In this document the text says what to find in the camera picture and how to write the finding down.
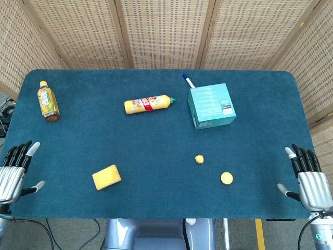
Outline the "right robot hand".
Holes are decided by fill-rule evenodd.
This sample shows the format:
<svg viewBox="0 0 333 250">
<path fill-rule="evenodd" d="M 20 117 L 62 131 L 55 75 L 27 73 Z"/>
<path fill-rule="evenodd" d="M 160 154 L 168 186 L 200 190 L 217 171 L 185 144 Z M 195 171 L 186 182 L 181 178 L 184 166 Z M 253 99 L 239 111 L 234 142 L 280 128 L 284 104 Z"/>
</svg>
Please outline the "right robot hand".
<svg viewBox="0 0 333 250">
<path fill-rule="evenodd" d="M 277 185 L 278 189 L 286 197 L 301 202 L 308 211 L 329 211 L 332 209 L 332 194 L 328 179 L 322 172 L 315 153 L 295 144 L 292 144 L 292 148 L 285 147 L 285 152 L 291 161 L 299 192 L 292 192 L 281 183 Z"/>
</svg>

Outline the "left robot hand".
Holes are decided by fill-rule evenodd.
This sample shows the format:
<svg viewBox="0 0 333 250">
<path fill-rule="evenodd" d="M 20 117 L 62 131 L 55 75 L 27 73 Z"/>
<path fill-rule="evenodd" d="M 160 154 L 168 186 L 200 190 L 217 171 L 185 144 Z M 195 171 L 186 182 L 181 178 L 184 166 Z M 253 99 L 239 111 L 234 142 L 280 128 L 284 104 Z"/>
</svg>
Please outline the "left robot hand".
<svg viewBox="0 0 333 250">
<path fill-rule="evenodd" d="M 7 151 L 1 164 L 1 205 L 14 204 L 20 197 L 38 192 L 44 181 L 24 189 L 25 174 L 28 171 L 33 155 L 40 146 L 40 142 L 12 147 Z"/>
</svg>

